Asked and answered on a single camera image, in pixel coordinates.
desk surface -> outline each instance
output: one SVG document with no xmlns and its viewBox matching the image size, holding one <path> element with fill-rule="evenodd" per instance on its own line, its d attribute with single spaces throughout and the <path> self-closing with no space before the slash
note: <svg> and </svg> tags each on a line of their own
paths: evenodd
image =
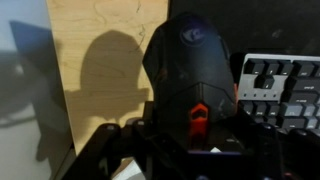
<svg viewBox="0 0 320 180">
<path fill-rule="evenodd" d="M 167 0 L 47 0 L 75 150 L 103 123 L 141 117 L 153 97 L 141 66 Z"/>
</svg>

black computer mouse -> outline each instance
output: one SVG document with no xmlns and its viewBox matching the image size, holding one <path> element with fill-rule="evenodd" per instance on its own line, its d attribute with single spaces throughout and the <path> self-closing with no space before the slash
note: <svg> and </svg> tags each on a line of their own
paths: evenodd
<svg viewBox="0 0 320 180">
<path fill-rule="evenodd" d="M 208 124 L 235 115 L 228 50 L 207 19 L 184 13 L 160 25 L 143 66 L 154 92 L 155 118 L 162 128 L 171 128 L 181 138 L 203 136 Z"/>
</svg>

dark background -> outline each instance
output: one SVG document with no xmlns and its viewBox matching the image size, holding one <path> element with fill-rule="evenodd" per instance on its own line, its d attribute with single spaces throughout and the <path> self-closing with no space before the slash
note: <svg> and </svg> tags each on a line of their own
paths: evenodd
<svg viewBox="0 0 320 180">
<path fill-rule="evenodd" d="M 208 17 L 231 53 L 320 55 L 318 0 L 171 0 L 169 18 Z"/>
</svg>

keyboard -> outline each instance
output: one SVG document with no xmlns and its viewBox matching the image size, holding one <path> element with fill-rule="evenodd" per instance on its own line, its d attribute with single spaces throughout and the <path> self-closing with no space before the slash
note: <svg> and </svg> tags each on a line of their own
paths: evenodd
<svg viewBox="0 0 320 180">
<path fill-rule="evenodd" d="M 320 57 L 246 54 L 242 58 L 239 108 L 281 133 L 305 128 L 320 136 Z"/>
</svg>

white wall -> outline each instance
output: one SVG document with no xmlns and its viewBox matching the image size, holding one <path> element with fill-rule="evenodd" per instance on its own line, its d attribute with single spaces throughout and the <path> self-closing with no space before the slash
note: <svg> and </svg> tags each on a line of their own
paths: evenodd
<svg viewBox="0 0 320 180">
<path fill-rule="evenodd" d="M 71 143 L 45 0 L 1 0 L 0 179 L 53 178 Z"/>
</svg>

